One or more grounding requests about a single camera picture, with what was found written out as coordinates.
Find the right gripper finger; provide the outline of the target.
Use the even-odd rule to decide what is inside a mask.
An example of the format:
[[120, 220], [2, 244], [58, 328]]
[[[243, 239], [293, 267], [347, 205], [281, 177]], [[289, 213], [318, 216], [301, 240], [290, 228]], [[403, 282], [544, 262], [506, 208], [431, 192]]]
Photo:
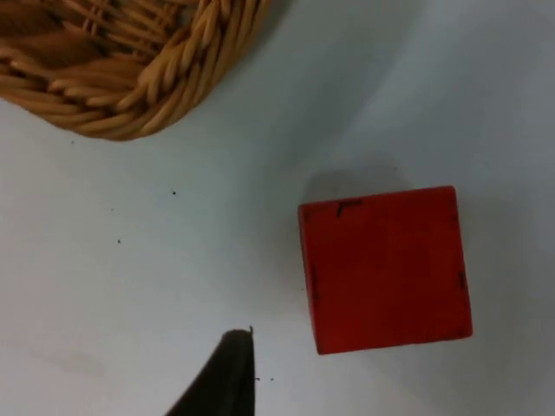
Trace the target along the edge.
[[251, 329], [222, 335], [206, 364], [168, 416], [254, 416], [255, 355]]

